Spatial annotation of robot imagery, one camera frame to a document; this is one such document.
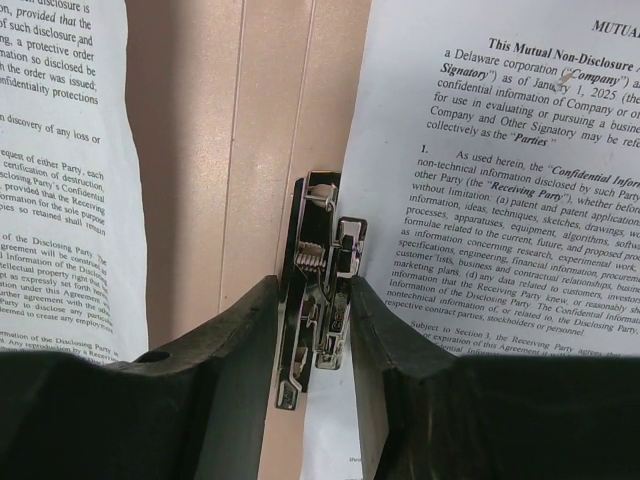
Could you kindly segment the printed paper sheets stack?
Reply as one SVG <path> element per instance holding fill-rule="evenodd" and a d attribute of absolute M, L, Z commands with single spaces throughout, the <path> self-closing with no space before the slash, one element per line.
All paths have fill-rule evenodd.
<path fill-rule="evenodd" d="M 639 5 L 375 1 L 340 192 L 455 355 L 639 353 Z"/>

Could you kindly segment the single printed paper sheet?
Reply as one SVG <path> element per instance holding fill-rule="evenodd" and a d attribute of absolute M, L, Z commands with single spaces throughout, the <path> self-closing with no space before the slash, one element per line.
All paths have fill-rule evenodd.
<path fill-rule="evenodd" d="M 95 363 L 148 347 L 121 1 L 1 4 L 1 347 Z"/>

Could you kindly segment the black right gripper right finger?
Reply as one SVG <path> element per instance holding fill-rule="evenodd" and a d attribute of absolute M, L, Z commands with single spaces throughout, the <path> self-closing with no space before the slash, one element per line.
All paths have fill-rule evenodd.
<path fill-rule="evenodd" d="M 449 354 L 352 283 L 367 479 L 635 479 L 639 362 Z"/>

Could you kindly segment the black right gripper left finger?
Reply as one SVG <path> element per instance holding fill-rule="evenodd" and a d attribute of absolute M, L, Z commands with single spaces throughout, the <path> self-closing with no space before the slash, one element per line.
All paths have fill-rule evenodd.
<path fill-rule="evenodd" d="M 134 362 L 1 357 L 5 479 L 253 479 L 275 356 L 278 283 Z"/>

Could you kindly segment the pink file folder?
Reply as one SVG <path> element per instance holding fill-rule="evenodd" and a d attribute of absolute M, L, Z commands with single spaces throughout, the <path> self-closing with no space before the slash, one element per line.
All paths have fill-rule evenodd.
<path fill-rule="evenodd" d="M 130 1 L 126 103 L 162 345 L 280 270 L 296 179 L 338 170 L 366 1 Z"/>

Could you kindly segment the metal folder clip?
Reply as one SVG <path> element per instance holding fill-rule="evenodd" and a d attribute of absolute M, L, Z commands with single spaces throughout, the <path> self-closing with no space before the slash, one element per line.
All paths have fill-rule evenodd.
<path fill-rule="evenodd" d="M 340 178 L 311 171 L 294 186 L 279 292 L 278 409 L 297 407 L 314 367 L 337 370 L 342 363 L 367 222 L 337 215 Z"/>

